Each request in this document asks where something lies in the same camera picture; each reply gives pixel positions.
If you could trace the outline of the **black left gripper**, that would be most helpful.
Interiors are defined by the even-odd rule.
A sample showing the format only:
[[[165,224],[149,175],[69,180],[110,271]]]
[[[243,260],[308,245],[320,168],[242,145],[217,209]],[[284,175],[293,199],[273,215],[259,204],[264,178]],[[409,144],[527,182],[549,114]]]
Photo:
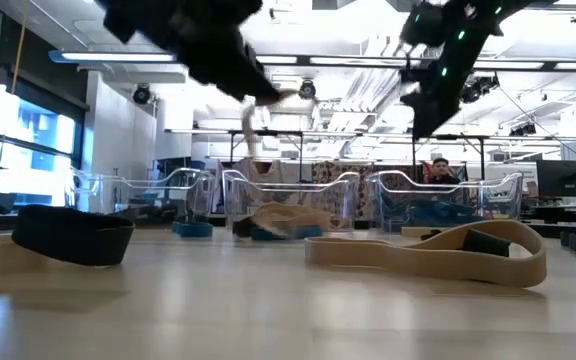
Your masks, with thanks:
[[[229,96],[252,96],[255,106],[275,105],[296,94],[295,89],[276,88],[265,77],[254,51],[235,29],[183,38],[181,62],[197,82]]]

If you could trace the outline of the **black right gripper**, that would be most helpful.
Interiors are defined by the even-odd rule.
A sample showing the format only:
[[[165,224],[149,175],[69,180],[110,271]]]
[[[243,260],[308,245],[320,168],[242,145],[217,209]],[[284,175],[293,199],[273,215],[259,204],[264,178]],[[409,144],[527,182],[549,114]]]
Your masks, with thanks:
[[[404,70],[403,82],[419,84],[400,98],[413,109],[415,140],[429,137],[459,111],[462,88],[490,33],[486,27],[450,30],[437,59]]]

